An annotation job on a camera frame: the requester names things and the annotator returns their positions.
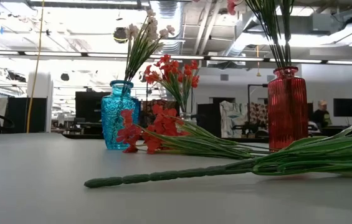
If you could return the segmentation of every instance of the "computer monitor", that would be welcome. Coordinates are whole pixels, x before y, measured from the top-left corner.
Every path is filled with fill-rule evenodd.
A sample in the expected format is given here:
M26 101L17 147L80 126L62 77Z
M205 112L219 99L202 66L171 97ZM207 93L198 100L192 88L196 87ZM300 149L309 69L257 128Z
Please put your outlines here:
M333 116L352 117L352 99L333 99Z
M76 92L76 118L85 118L86 122L101 120L101 99L110 92Z

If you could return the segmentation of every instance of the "red glass vase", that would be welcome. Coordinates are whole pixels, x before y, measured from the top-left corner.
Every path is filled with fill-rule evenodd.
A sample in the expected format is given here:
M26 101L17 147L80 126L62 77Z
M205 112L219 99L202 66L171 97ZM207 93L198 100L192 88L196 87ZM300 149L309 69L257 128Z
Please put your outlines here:
M272 152L308 136L306 81L295 77L297 67L274 70L269 83L269 140Z

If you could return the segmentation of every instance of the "blue glass vase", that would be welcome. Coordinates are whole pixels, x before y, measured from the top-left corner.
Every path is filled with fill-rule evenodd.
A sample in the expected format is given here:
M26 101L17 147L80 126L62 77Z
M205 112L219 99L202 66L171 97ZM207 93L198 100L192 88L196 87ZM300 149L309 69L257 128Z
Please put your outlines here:
M102 116L102 129L103 137L107 149L127 149L128 144L117 142L118 131L123 129L123 118L120 112L123 110L133 109L133 122L138 121L140 110L136 105L136 100L130 96L131 89L133 88L132 82L123 80L112 81L112 94L104 96L101 100L101 116Z

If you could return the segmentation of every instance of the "person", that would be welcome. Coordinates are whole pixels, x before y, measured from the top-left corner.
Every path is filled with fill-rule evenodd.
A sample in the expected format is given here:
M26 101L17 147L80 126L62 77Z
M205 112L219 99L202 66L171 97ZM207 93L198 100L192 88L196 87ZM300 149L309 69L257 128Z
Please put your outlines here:
M332 125L330 113L326 110L327 102L325 100L321 100L318 102L318 110L316 110L310 121L313 121L317 124L317 126L321 128L326 128L329 125Z

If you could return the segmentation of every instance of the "white table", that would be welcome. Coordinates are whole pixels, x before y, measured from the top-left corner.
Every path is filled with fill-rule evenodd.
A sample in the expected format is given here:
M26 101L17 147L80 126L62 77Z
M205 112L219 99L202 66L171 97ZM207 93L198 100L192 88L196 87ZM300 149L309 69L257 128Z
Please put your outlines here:
M352 179L252 174L87 189L94 177L206 167L204 157L123 154L100 140L0 135L0 223L352 223Z

